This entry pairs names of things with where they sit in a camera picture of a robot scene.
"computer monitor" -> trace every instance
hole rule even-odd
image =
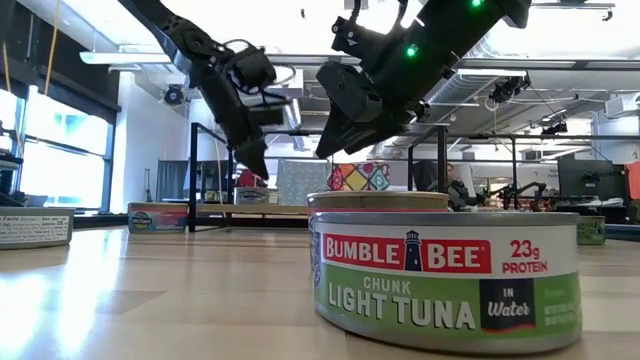
[[[623,165],[606,160],[558,160],[560,195],[597,196],[599,200],[626,197]]]

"red label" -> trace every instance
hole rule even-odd
[[[326,260],[378,269],[491,273],[491,246],[486,240],[432,240],[413,236],[375,238],[323,234]]]

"ceiling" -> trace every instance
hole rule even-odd
[[[19,0],[45,20],[52,21],[55,0]],[[534,0],[534,3],[555,0]],[[334,54],[330,50],[330,26],[336,16],[345,15],[344,0],[164,0],[174,12],[189,18],[213,38],[226,41],[245,38],[267,47],[271,54]],[[369,0],[371,7],[363,11],[359,23],[385,31],[393,23],[395,0]],[[640,27],[637,14],[640,1],[615,0],[614,17],[602,21],[606,10],[533,9],[526,30],[496,27],[469,54],[472,58],[511,59],[640,59]],[[304,9],[305,18],[301,16]],[[417,0],[410,2],[409,14],[420,9]],[[63,0],[61,29],[89,49],[114,51],[121,45],[145,52],[160,52],[151,34],[130,15],[117,0]],[[317,66],[298,67],[304,72],[305,96],[300,99],[303,127],[322,129],[329,104],[326,94],[315,80]],[[172,66],[147,67],[145,73],[162,76],[175,74]],[[447,106],[445,112],[455,114],[452,132],[521,131],[553,111],[573,109],[572,115],[588,117],[588,111],[603,108],[602,101],[619,91],[640,91],[638,71],[544,71],[530,72],[536,91],[525,91],[518,103],[504,104],[497,111],[485,108],[485,99],[499,77],[484,77],[467,89],[463,98],[453,103],[478,104],[474,107]],[[431,95],[437,95],[441,87]],[[556,101],[574,97],[584,100]],[[548,100],[551,109],[540,100]],[[430,121],[447,118],[429,119]]]

